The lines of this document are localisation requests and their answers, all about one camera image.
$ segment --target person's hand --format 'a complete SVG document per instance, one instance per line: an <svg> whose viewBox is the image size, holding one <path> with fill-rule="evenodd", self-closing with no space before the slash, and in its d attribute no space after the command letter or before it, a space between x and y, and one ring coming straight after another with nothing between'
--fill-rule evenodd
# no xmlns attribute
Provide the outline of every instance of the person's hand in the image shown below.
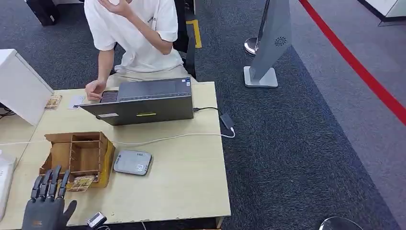
<svg viewBox="0 0 406 230"><path fill-rule="evenodd" d="M112 4L109 0L99 0L99 3L108 11L129 18L133 15L133 11L126 0L119 0L117 5Z"/></svg>
<svg viewBox="0 0 406 230"><path fill-rule="evenodd" d="M86 85L85 91L89 101L100 100L102 92L106 89L106 82L102 80L94 80Z"/></svg>

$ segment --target wooden table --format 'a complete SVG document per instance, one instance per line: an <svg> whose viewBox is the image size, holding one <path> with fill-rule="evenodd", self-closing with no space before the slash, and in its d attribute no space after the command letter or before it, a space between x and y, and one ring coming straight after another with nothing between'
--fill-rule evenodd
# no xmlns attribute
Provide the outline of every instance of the wooden table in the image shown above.
<svg viewBox="0 0 406 230"><path fill-rule="evenodd" d="M18 115L5 116L0 119L0 143L28 142L34 134L36 126L30 125ZM24 153L28 144L0 146L3 153L16 157Z"/></svg>
<svg viewBox="0 0 406 230"><path fill-rule="evenodd" d="M217 107L214 83L193 85L192 91L195 107ZM44 113L31 141L64 132L102 131L111 141L131 143L186 133L220 133L216 110L199 111L192 120L111 126L82 109L67 109L70 99L84 95L84 90L61 90L56 94L63 96L58 109ZM187 136L143 146L114 145L117 150L152 153L148 174L135 176L113 171L106 188L68 193L67 203L78 201L68 225L85 225L86 219L100 211L107 223L217 217L220 227L223 217L231 214L220 136ZM27 146L14 173L0 230L21 228L33 182L50 147L48 142Z"/></svg>

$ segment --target cardboard box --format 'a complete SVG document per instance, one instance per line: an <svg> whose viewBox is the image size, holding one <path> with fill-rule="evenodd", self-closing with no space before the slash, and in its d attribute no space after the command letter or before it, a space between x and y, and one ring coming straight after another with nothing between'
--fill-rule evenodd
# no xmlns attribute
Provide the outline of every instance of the cardboard box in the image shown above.
<svg viewBox="0 0 406 230"><path fill-rule="evenodd" d="M104 188L109 183L115 147L102 132L46 134L52 143L50 153L39 169L40 175L61 165L59 178L70 170L67 187L73 185L75 177L94 175L90 187Z"/></svg>

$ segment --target laptop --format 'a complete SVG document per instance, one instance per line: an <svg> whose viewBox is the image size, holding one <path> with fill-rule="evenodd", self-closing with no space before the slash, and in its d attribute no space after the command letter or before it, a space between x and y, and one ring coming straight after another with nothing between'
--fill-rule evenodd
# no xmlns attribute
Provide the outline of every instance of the laptop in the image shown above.
<svg viewBox="0 0 406 230"><path fill-rule="evenodd" d="M190 78L125 82L102 97L80 107L112 126L193 118Z"/></svg>

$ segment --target robotic hand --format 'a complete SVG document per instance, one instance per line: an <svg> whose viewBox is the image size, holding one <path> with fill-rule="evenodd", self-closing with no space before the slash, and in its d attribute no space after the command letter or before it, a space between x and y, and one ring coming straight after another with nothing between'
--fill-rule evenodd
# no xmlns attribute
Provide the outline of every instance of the robotic hand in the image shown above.
<svg viewBox="0 0 406 230"><path fill-rule="evenodd" d="M76 209L77 202L72 201L63 212L70 171L65 171L57 194L60 170L61 166L58 165L55 169L48 170L44 177L37 177L31 192L31 199L25 207L22 230L61 230L66 227Z"/></svg>

